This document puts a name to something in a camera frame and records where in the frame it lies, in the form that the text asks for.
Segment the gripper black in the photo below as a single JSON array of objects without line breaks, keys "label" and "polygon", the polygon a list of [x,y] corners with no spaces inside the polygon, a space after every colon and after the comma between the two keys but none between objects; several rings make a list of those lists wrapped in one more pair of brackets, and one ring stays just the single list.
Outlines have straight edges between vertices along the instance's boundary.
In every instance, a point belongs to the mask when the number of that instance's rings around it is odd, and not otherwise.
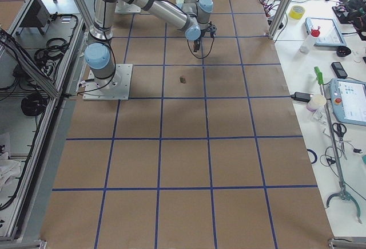
[{"label": "gripper black", "polygon": [[[206,33],[209,33],[210,37],[216,36],[217,27],[215,24],[212,24],[212,22],[208,23],[208,27],[203,31],[203,35]],[[200,50],[201,47],[201,39],[196,39],[193,41],[193,52],[197,53]]]}]

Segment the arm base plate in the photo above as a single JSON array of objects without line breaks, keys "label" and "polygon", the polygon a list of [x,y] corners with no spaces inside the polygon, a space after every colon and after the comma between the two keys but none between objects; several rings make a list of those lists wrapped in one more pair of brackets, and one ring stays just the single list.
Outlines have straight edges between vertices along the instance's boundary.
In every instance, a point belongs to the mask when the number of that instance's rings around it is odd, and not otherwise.
[{"label": "arm base plate", "polygon": [[128,4],[122,0],[117,0],[115,13],[116,14],[139,14],[141,8],[134,4]]},{"label": "arm base plate", "polygon": [[93,81],[86,84],[82,98],[85,101],[128,100],[132,71],[132,64],[117,64],[116,73],[112,78],[100,80],[89,70],[88,78]]}]

